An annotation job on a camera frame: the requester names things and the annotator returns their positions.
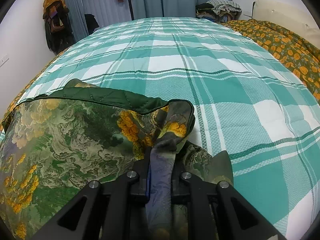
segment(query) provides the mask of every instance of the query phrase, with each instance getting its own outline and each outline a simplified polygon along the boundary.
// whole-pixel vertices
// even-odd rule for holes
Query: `metal screw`
[[[229,183],[226,182],[226,181],[220,181],[219,185],[220,185],[220,187],[222,187],[222,188],[227,188],[227,187],[229,187]]]
[[[96,188],[97,186],[99,186],[99,184],[100,184],[99,181],[93,180],[93,181],[90,181],[89,187],[90,187],[90,188]]]
[[[191,173],[190,172],[184,172],[181,175],[184,179],[190,179],[191,178]]]
[[[135,171],[128,171],[127,176],[129,178],[134,178],[135,176],[137,176],[137,173]]]

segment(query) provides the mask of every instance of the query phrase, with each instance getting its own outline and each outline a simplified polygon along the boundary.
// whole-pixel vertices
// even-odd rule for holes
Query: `bed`
[[[18,95],[4,128],[10,129],[17,105],[59,91],[72,79],[163,100],[189,100],[196,120],[188,140],[212,156],[227,150],[234,187],[288,240],[300,239],[318,214],[320,106],[297,75],[252,39],[194,18],[148,18],[102,28],[60,54]],[[9,159],[4,130],[1,139],[3,185],[12,170],[7,161],[19,162],[21,156]],[[22,146],[28,140],[19,139]],[[60,177],[54,152],[49,156],[38,163],[21,161],[28,170],[20,170],[20,177],[32,170],[38,178],[26,207],[14,212],[16,200],[7,201],[7,189],[0,187],[0,215],[22,239],[79,190]],[[55,187],[55,179],[50,186],[42,183],[39,167],[49,159],[52,177],[64,187]],[[97,177],[94,172],[78,175],[85,181]],[[48,194],[57,196],[50,212],[44,208],[48,203],[41,202]]]

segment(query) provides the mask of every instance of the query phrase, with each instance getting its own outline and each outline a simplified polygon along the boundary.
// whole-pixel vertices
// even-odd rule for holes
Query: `white sheer curtain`
[[[84,13],[93,14],[100,28],[120,22],[131,21],[128,0],[82,0]]]

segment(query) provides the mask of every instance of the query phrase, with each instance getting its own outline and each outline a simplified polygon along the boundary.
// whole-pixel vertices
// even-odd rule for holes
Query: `wall outlet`
[[[8,61],[8,59],[9,59],[9,55],[8,55],[8,54],[6,54],[2,59],[0,59],[0,67],[1,67],[4,63],[6,63],[6,62]]]

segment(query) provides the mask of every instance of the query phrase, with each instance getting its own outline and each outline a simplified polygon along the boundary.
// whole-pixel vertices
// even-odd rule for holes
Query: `wall socket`
[[[8,54],[6,54],[2,59],[0,59],[0,67],[1,67],[4,63],[6,63],[6,62],[8,61],[8,59],[9,59],[9,55],[8,55]]]

